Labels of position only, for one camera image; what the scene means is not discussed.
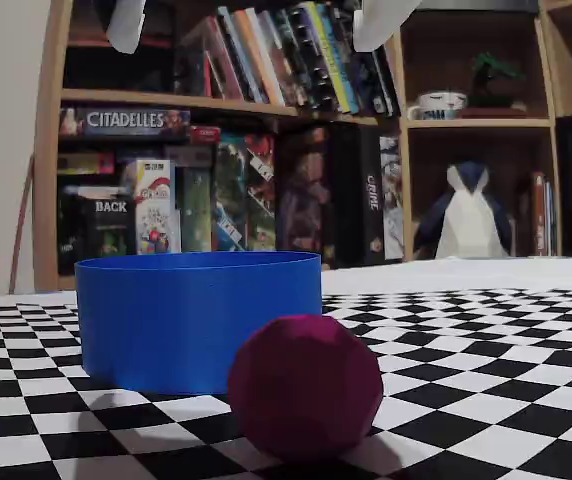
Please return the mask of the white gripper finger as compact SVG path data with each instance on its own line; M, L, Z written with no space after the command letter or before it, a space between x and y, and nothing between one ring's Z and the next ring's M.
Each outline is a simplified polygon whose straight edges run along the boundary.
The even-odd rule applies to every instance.
M356 52L373 52L400 30L421 0L363 0L353 13Z

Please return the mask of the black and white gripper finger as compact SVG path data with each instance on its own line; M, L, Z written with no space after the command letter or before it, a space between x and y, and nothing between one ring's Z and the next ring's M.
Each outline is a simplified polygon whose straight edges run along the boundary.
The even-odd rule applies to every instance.
M133 54L140 42L145 21L146 0L117 0L110 16L106 36L122 54Z

